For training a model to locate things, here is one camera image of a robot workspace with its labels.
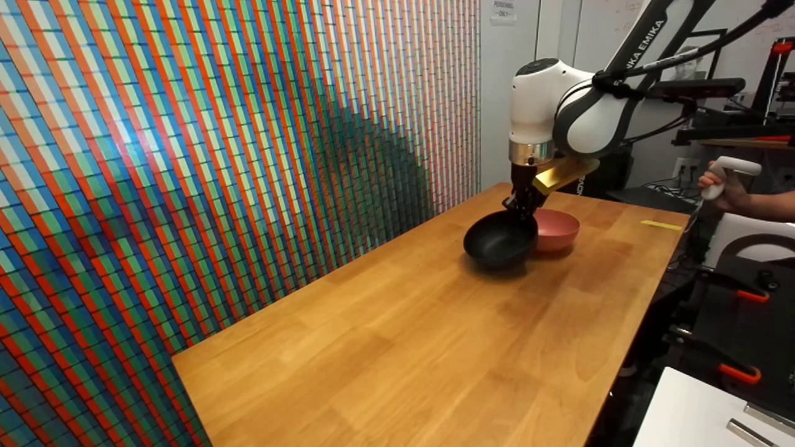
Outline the person's hand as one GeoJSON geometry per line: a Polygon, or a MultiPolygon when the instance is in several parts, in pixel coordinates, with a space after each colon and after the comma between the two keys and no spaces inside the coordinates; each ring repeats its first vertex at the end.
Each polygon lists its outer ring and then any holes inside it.
{"type": "Polygon", "coordinates": [[[750,193],[744,192],[739,176],[732,171],[702,171],[698,176],[698,190],[699,192],[718,190],[718,196],[712,199],[712,203],[725,212],[739,212],[750,202],[750,193]]]}

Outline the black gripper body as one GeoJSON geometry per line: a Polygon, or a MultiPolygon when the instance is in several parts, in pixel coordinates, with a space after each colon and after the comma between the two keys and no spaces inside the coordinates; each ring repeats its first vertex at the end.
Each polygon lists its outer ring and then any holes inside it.
{"type": "Polygon", "coordinates": [[[539,209],[547,202],[547,190],[537,182],[537,167],[511,167],[511,207],[539,209]]]}

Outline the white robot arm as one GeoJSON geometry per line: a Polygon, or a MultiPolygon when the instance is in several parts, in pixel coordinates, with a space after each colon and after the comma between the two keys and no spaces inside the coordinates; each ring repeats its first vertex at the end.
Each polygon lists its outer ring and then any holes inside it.
{"type": "Polygon", "coordinates": [[[529,217],[548,190],[537,178],[542,162],[601,160],[625,139],[630,116],[657,78],[696,49],[680,49],[714,0],[646,0],[610,59],[585,72],[555,58],[516,69],[509,87],[511,192],[503,209],[529,217]]]}

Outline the person's forearm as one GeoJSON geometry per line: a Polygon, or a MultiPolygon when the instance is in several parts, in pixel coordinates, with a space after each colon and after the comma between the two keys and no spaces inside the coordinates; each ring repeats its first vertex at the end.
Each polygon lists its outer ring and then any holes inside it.
{"type": "Polygon", "coordinates": [[[748,193],[739,212],[753,218],[795,221],[795,192],[748,193]]]}

